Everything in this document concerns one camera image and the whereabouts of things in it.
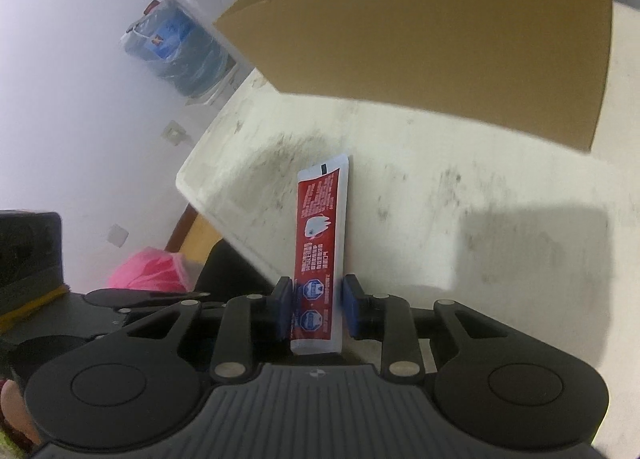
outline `cardboard box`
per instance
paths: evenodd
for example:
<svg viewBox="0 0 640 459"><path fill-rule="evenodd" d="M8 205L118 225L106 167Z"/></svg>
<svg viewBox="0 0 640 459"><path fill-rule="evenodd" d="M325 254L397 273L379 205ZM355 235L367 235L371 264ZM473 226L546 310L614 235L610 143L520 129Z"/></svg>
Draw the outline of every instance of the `cardboard box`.
<svg viewBox="0 0 640 459"><path fill-rule="evenodd" d="M238 0L216 27L276 89L397 103L589 150L612 0Z"/></svg>

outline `white table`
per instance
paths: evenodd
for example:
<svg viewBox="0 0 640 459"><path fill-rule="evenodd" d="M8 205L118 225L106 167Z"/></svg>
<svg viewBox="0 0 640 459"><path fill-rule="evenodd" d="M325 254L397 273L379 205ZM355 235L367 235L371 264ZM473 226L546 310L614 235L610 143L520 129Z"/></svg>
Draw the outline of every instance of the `white table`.
<svg viewBox="0 0 640 459"><path fill-rule="evenodd" d="M284 95L254 72L177 186L275 282L293 271L296 173L350 154L345 271L367 292L416 307L456 299L596 366L610 408L595 444L632 459L640 453L639 108L640 14L616 5L591 155L442 114Z"/></svg>

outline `red toothpaste tube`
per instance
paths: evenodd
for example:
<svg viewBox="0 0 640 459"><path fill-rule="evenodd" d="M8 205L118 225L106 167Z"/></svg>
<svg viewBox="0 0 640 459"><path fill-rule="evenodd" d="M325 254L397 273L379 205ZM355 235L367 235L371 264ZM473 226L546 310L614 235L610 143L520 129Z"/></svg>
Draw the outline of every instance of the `red toothpaste tube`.
<svg viewBox="0 0 640 459"><path fill-rule="evenodd" d="M291 350L342 350L340 286L349 159L339 155L298 173Z"/></svg>

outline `pink bag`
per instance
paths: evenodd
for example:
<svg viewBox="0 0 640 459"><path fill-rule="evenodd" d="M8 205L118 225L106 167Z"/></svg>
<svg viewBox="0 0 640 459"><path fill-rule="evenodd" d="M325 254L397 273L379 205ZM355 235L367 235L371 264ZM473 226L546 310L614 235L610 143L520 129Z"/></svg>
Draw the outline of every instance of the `pink bag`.
<svg viewBox="0 0 640 459"><path fill-rule="evenodd" d="M110 276L109 287L162 293L193 290L184 255L156 248L145 248L130 257Z"/></svg>

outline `silver screw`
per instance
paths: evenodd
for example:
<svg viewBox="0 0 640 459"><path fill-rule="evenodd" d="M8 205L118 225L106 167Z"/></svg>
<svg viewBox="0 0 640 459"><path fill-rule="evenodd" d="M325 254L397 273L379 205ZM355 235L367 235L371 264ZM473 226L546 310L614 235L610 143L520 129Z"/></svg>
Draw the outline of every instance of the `silver screw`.
<svg viewBox="0 0 640 459"><path fill-rule="evenodd" d="M389 365L389 372L400 378L409 378L420 372L420 365L414 362L394 362Z"/></svg>
<svg viewBox="0 0 640 459"><path fill-rule="evenodd" d="M238 362L223 362L217 365L213 371L220 378L237 378L246 372L246 367Z"/></svg>

